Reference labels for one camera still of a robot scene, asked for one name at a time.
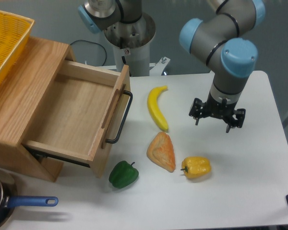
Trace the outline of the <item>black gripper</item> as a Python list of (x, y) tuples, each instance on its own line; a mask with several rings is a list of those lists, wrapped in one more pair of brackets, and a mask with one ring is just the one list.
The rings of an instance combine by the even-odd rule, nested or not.
[(195, 120), (196, 126), (201, 118), (225, 119), (227, 124), (226, 133), (229, 133), (233, 128), (242, 128), (246, 115), (246, 109), (244, 108), (235, 110), (236, 104), (236, 95), (212, 94), (210, 92), (205, 103), (199, 98), (194, 99), (190, 107), (189, 116)]

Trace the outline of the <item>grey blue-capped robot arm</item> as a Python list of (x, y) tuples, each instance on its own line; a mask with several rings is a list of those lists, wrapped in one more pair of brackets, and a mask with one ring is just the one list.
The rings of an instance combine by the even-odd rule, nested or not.
[[(189, 115), (196, 121), (221, 119), (227, 130), (241, 128), (246, 111), (236, 109), (236, 104), (258, 58), (256, 46), (242, 35), (263, 21), (265, 6), (261, 0), (212, 0), (210, 4), (215, 18), (206, 23), (191, 19), (179, 35), (184, 50), (214, 73), (207, 100), (194, 99)], [(140, 0), (87, 0), (78, 13), (90, 32), (102, 32), (111, 43), (117, 70), (127, 65), (133, 77), (149, 74), (156, 25), (143, 12)]]

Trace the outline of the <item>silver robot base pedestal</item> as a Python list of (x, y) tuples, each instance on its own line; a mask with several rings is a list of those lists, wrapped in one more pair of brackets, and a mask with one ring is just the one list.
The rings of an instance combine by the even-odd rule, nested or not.
[(134, 23), (117, 22), (104, 30), (107, 41), (112, 45), (116, 71), (129, 66), (131, 77), (161, 76), (170, 63), (162, 57), (157, 63), (150, 63), (150, 44), (156, 35), (156, 24), (151, 16), (142, 13)]

